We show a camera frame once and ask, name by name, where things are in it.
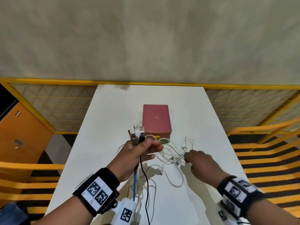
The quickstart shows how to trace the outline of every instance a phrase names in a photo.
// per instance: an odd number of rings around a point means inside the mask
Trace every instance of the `wristband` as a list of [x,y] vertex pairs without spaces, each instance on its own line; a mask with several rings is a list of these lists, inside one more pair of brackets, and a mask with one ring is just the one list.
[[236,219],[246,218],[251,205],[265,198],[255,185],[233,175],[224,178],[217,190],[223,197],[222,206]]
[[119,192],[117,187],[120,182],[108,169],[101,168],[90,176],[73,193],[77,196],[93,217],[103,214],[117,206]]

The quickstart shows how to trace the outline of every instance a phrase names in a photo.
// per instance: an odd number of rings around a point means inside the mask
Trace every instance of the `hand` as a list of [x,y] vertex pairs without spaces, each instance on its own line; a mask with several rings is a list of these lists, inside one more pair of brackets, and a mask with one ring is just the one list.
[[126,181],[133,173],[134,168],[139,163],[140,155],[142,162],[155,158],[152,153],[163,150],[163,145],[159,140],[145,139],[144,142],[133,147],[129,140],[122,147],[118,155],[107,165],[107,168],[118,178],[120,182]]
[[197,179],[215,188],[224,178],[229,176],[214,161],[212,156],[205,154],[203,151],[190,150],[186,152],[185,162],[192,164],[190,169]]

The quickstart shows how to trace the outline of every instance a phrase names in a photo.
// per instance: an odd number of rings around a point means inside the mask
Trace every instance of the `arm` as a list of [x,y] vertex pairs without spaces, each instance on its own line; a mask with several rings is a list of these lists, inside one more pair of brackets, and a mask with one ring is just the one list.
[[[152,153],[163,150],[159,140],[146,139],[141,144],[133,147],[131,141],[127,141],[118,155],[108,164],[107,168],[113,172],[117,179],[126,181],[133,173],[135,166],[142,156],[142,162],[155,158]],[[58,208],[47,214],[35,225],[88,225],[93,216],[76,196],[71,197]]]
[[[224,172],[210,155],[203,151],[191,150],[185,153],[185,161],[191,163],[193,175],[215,188],[230,176]],[[247,219],[252,225],[300,225],[300,220],[267,199],[257,201],[247,212]]]

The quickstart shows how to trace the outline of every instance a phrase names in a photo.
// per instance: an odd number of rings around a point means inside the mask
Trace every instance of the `floor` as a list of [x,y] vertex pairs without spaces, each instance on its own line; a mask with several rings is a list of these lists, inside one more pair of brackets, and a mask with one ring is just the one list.
[[[229,140],[232,144],[236,143],[255,143],[265,135],[252,134],[252,135],[232,135]],[[60,163],[64,164],[68,158],[71,148],[75,142],[76,135],[55,135],[51,139],[48,147],[43,152],[38,163]],[[289,159],[280,161],[280,156],[287,155],[298,151],[299,148],[287,148],[279,153],[271,154],[272,149],[286,145],[286,142],[280,142],[273,147],[256,149],[262,155],[249,155],[249,149],[236,149],[235,152],[240,160],[242,167],[249,178],[249,181],[261,188],[266,197],[286,210],[294,210],[295,215],[300,217],[300,167],[295,166],[289,168],[291,164],[297,163],[300,160],[299,156],[291,157]],[[284,166],[282,170],[276,170],[274,167]],[[35,177],[59,177],[58,171],[33,171],[32,176]],[[24,190],[23,194],[31,193],[50,193],[53,194],[54,189],[43,190]],[[24,201],[19,202],[22,208],[35,208],[31,210],[27,223],[39,220],[44,216],[45,210],[50,201]]]

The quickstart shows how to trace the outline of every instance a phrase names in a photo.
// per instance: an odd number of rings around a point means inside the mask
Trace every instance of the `black cable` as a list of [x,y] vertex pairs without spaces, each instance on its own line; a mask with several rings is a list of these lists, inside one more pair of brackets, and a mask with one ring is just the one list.
[[141,169],[143,171],[143,174],[145,175],[145,178],[147,180],[147,199],[146,199],[145,209],[146,209],[146,214],[147,214],[147,218],[148,218],[148,224],[150,225],[149,215],[148,215],[148,211],[147,211],[147,202],[148,202],[148,197],[149,197],[149,181],[148,181],[147,175],[143,169],[142,156],[140,156],[140,163],[141,163]]

